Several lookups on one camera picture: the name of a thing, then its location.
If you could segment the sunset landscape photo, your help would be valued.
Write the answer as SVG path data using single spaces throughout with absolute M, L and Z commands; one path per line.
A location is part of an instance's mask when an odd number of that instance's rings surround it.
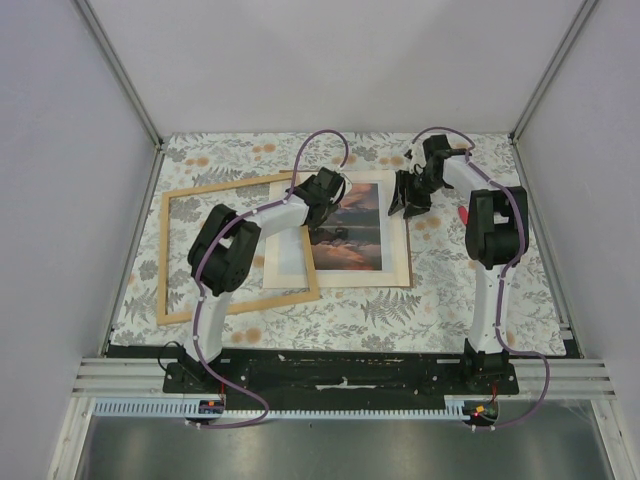
M 357 183 L 340 207 L 310 232 L 315 267 L 320 271 L 381 271 L 379 189 Z

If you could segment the red black screwdriver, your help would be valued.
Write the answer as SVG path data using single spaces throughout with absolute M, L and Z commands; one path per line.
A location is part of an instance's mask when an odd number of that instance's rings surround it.
M 461 222 L 464 225 L 467 225 L 468 224 L 468 218 L 469 218 L 468 210 L 465 207 L 461 206 L 461 207 L 458 208 L 458 214 L 459 214 L 459 218 L 460 218 Z

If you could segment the wooden picture frame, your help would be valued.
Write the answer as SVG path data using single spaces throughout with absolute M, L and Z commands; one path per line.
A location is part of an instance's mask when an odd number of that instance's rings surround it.
M 158 326 L 164 327 L 172 324 L 186 323 L 191 319 L 192 312 L 167 312 L 168 299 L 168 252 L 169 252 L 169 209 L 170 202 L 173 199 L 185 196 L 202 195 L 215 193 L 220 191 L 232 190 L 241 187 L 250 187 L 254 185 L 270 184 L 291 180 L 292 173 L 284 172 L 273 175 L 241 179 L 231 182 L 219 184 L 211 184 L 200 187 L 192 187 L 164 192 L 161 199 L 160 208 L 160 239 L 159 239 L 159 256 L 158 256 L 158 286 L 157 286 L 157 308 L 156 323 Z M 306 227 L 300 229 L 304 262 L 306 267 L 306 280 L 308 289 L 304 292 L 285 295 L 280 297 L 272 297 L 238 304 L 231 304 L 228 308 L 228 315 L 237 315 L 254 311 L 264 311 L 279 307 L 303 304 L 318 301 L 321 298 L 320 287 L 317 280 L 316 270 L 313 261 L 309 232 Z

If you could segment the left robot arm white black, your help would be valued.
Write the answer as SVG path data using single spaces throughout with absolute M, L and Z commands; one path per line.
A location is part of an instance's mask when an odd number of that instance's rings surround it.
M 220 368 L 212 361 L 221 354 L 232 295 L 246 280 L 259 242 L 294 227 L 321 226 L 349 189 L 343 174 L 322 168 L 283 197 L 242 214 L 224 204 L 212 209 L 188 253 L 199 296 L 178 363 L 195 390 L 206 393 L 219 384 Z

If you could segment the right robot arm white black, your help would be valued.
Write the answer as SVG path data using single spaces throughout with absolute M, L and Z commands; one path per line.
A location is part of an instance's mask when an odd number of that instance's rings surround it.
M 409 219 L 427 213 L 441 189 L 453 189 L 467 201 L 465 247 L 476 264 L 476 292 L 457 377 L 465 391 L 477 394 L 509 373 L 506 302 L 515 267 L 529 247 L 529 227 L 526 190 L 492 179 L 472 161 L 473 149 L 453 147 L 445 134 L 413 140 L 405 153 L 409 168 L 395 174 L 388 214 Z

